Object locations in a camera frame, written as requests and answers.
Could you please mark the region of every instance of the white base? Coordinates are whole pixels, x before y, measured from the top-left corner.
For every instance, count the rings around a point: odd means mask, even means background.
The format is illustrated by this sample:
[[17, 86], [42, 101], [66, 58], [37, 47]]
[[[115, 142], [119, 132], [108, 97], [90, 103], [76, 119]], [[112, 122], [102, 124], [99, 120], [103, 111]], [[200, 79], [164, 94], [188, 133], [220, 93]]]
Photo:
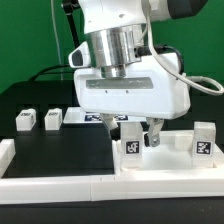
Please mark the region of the white base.
[[121, 171], [113, 142], [114, 175], [0, 180], [0, 204], [224, 196], [224, 155], [215, 146], [213, 168], [192, 168], [191, 152], [174, 147], [178, 132], [161, 132], [161, 145], [143, 150], [139, 171]]
[[[87, 116], [92, 117], [92, 119], [86, 121], [85, 118]], [[117, 122], [122, 122], [122, 118], [124, 118], [123, 121], [125, 122], [146, 122], [145, 117], [133, 117], [123, 115], [118, 116], [120, 120], [116, 119]], [[69, 107], [66, 111], [63, 123], [65, 124], [102, 123], [102, 121], [100, 121], [99, 118], [100, 118], [99, 113], [87, 113], [81, 107]]]

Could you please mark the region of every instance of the black table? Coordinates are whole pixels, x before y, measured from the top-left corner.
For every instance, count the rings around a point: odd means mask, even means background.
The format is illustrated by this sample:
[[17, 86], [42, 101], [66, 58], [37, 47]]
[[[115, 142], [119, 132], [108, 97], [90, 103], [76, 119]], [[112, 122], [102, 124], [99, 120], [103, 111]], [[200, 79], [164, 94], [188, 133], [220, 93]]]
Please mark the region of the black table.
[[[166, 121], [163, 130], [193, 129], [194, 121], [213, 121], [223, 150], [224, 97], [192, 91], [191, 102], [189, 113]], [[0, 95], [0, 105], [0, 139], [13, 138], [16, 144], [3, 178], [114, 173], [111, 142], [102, 124], [44, 130], [49, 109], [61, 108], [65, 115], [68, 107], [79, 106], [72, 81], [16, 83]], [[37, 123], [31, 132], [17, 132], [15, 118], [28, 108], [37, 111]], [[1, 205], [0, 223], [223, 223], [223, 208], [222, 197]]]

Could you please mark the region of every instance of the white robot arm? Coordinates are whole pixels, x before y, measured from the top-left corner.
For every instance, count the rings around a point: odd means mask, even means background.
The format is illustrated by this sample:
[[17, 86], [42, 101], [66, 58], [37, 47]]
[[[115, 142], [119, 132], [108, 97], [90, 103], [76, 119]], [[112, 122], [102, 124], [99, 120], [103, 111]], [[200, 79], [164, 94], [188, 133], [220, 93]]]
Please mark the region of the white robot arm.
[[[207, 0], [79, 0], [87, 42], [69, 56], [76, 93], [86, 112], [98, 112], [111, 132], [115, 114], [146, 117], [151, 146], [159, 144], [163, 119], [174, 119], [190, 107], [188, 85], [213, 95], [179, 74], [175, 53], [158, 55], [153, 46], [151, 21], [196, 15]], [[148, 52], [144, 36], [148, 32]]]

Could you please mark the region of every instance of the white cable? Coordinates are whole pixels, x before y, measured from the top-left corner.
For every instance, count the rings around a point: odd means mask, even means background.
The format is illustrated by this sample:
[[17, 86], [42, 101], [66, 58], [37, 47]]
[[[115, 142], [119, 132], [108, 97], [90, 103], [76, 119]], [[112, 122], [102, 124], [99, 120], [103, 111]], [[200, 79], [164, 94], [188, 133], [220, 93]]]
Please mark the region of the white cable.
[[141, 41], [144, 39], [145, 35], [147, 34], [147, 31], [148, 31], [148, 26], [146, 25], [145, 30], [144, 30], [144, 32], [142, 33], [141, 38], [140, 38], [140, 39], [138, 40], [138, 42], [136, 43], [136, 46], [138, 46], [138, 45], [142, 45], [142, 44], [141, 44]]
[[[207, 77], [184, 77], [184, 75], [180, 75], [177, 72], [175, 72], [171, 66], [164, 60], [162, 59], [156, 52], [154, 46], [153, 46], [153, 37], [152, 37], [152, 27], [151, 27], [151, 21], [150, 21], [150, 16], [149, 16], [149, 10], [147, 10], [146, 13], [146, 21], [147, 21], [147, 27], [148, 27], [148, 45], [149, 45], [149, 49], [150, 52], [152, 54], [152, 56], [155, 58], [155, 60], [171, 75], [175, 76], [177, 79], [181, 80], [182, 82], [186, 83], [187, 85], [198, 89], [204, 93], [210, 94], [210, 95], [214, 95], [214, 96], [218, 96], [218, 95], [222, 95], [224, 93], [224, 88], [223, 86], [216, 82], [215, 80], [211, 79], [211, 78], [207, 78]], [[218, 88], [218, 90], [212, 90], [209, 88], [206, 88], [202, 85], [199, 85], [195, 82], [200, 82], [200, 81], [204, 81], [207, 83], [210, 83], [214, 86], [216, 86]]]
[[[54, 0], [51, 0], [51, 15], [52, 15], [52, 22], [53, 22], [54, 36], [55, 36], [55, 40], [56, 40], [59, 64], [62, 65], [61, 49], [60, 49], [60, 43], [59, 43], [57, 26], [56, 26], [56, 19], [55, 19]], [[63, 80], [63, 79], [64, 79], [64, 77], [63, 77], [63, 69], [61, 69], [61, 80]]]

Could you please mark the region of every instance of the green wall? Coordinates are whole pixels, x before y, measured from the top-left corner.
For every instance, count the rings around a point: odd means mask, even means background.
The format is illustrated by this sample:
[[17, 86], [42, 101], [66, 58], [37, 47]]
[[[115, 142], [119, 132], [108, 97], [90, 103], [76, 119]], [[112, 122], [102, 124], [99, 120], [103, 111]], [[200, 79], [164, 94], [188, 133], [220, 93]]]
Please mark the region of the green wall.
[[[61, 0], [55, 0], [61, 55], [67, 62], [73, 50]], [[209, 0], [196, 17], [153, 24], [155, 43], [175, 46], [184, 55], [190, 75], [207, 75], [223, 81], [224, 1]], [[83, 17], [75, 13], [83, 40]], [[50, 0], [3, 1], [0, 8], [0, 92], [25, 81], [42, 68], [59, 64], [52, 28]]]

